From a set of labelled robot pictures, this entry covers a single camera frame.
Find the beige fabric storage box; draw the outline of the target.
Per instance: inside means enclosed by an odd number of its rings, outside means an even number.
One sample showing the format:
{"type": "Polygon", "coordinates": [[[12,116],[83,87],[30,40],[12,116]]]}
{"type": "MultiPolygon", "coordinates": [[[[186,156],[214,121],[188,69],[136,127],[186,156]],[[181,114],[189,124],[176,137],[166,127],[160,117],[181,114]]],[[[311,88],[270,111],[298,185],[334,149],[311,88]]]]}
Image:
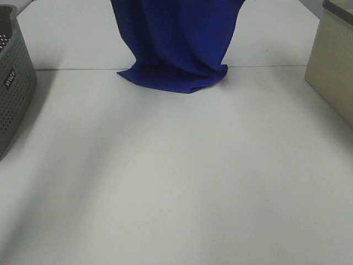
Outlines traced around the beige fabric storage box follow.
{"type": "Polygon", "coordinates": [[[305,80],[352,125],[352,1],[324,1],[305,80]]]}

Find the blue microfibre towel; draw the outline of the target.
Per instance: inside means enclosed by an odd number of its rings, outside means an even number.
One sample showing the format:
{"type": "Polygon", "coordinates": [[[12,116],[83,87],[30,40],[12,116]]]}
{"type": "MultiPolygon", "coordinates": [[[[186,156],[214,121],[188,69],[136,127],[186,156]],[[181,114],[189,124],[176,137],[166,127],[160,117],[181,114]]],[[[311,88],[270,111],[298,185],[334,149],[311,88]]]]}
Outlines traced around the blue microfibre towel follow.
{"type": "Polygon", "coordinates": [[[193,93],[221,81],[243,1],[112,1],[135,63],[120,72],[148,88],[193,93]]]}

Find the grey perforated plastic basket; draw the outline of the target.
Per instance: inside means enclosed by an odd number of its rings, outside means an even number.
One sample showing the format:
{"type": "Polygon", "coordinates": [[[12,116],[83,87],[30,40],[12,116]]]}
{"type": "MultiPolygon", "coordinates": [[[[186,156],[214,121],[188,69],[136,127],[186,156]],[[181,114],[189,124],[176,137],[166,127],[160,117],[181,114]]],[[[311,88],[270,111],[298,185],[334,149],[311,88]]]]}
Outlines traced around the grey perforated plastic basket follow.
{"type": "Polygon", "coordinates": [[[1,156],[22,123],[37,83],[17,11],[1,5],[1,156]]]}

